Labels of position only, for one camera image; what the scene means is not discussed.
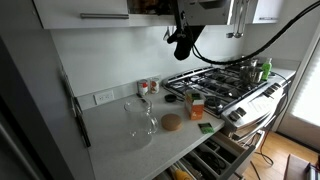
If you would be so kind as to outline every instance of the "backsplash wall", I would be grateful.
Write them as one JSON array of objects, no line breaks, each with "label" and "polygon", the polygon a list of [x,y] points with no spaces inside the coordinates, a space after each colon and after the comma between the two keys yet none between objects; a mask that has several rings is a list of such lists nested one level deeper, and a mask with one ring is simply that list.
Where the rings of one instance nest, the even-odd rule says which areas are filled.
[{"label": "backsplash wall", "polygon": [[[268,42],[292,18],[316,0],[285,0],[276,24],[254,24],[246,26],[244,54],[250,54]],[[302,61],[319,24],[320,8],[306,14],[287,30],[260,56],[274,59]]]},{"label": "backsplash wall", "polygon": [[[202,55],[217,60],[241,54],[243,38],[226,38],[232,28],[207,26],[196,43]],[[165,78],[208,65],[192,54],[184,61],[176,60],[176,43],[169,45],[163,40],[166,29],[68,29],[52,30],[51,34],[78,97],[146,77]]]}]

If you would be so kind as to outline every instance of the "cabinet handle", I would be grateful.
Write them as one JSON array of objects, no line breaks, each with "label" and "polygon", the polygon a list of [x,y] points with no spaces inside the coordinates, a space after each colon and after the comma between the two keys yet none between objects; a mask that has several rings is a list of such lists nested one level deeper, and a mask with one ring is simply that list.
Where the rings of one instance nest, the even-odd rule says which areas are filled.
[{"label": "cabinet handle", "polygon": [[276,17],[260,17],[259,20],[278,20]]},{"label": "cabinet handle", "polygon": [[87,147],[90,147],[91,143],[90,143],[90,139],[89,139],[88,132],[87,132],[87,129],[86,129],[86,125],[84,124],[84,121],[83,121],[83,118],[82,118],[82,112],[80,110],[80,107],[78,107],[77,105],[76,105],[76,112],[77,112],[76,120],[77,120],[77,123],[79,125],[79,128],[80,128],[80,131],[82,133],[82,136],[84,138],[84,142],[85,142]]},{"label": "cabinet handle", "polygon": [[129,14],[91,14],[80,13],[82,19],[129,19]]}]

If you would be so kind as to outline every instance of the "open drawer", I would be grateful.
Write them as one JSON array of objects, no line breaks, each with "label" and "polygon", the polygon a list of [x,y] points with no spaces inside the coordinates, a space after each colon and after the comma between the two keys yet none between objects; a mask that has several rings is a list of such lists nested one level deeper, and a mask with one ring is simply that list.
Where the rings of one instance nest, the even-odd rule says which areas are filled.
[{"label": "open drawer", "polygon": [[264,132],[260,131],[252,137],[250,145],[241,146],[243,143],[234,142],[217,132],[177,163],[182,163],[187,169],[185,171],[193,179],[242,179],[241,174],[248,167],[263,137]]},{"label": "open drawer", "polygon": [[239,179],[250,163],[255,147],[255,145],[241,147],[218,132],[189,155],[206,167],[211,174],[210,179]]}]

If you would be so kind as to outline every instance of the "pot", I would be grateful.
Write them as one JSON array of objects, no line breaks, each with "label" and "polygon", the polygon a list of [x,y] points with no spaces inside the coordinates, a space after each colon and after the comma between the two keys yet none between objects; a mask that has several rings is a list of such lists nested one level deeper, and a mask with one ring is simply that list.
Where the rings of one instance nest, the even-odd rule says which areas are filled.
[{"label": "pot", "polygon": [[240,68],[240,79],[245,83],[258,83],[263,71],[254,66],[242,66]]},{"label": "pot", "polygon": [[259,59],[254,58],[254,59],[250,59],[250,60],[244,61],[244,62],[240,63],[240,65],[241,66],[253,66],[253,67],[256,67],[257,64],[258,64],[258,61],[259,61]]}]

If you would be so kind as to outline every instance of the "gas stove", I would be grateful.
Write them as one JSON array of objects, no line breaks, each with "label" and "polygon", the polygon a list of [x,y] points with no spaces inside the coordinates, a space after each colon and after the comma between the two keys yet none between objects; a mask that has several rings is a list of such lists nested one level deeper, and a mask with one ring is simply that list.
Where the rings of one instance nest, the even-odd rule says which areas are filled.
[{"label": "gas stove", "polygon": [[266,84],[247,84],[239,78],[239,71],[213,67],[190,70],[163,81],[165,89],[180,97],[189,89],[201,92],[206,98],[205,110],[216,117]]}]

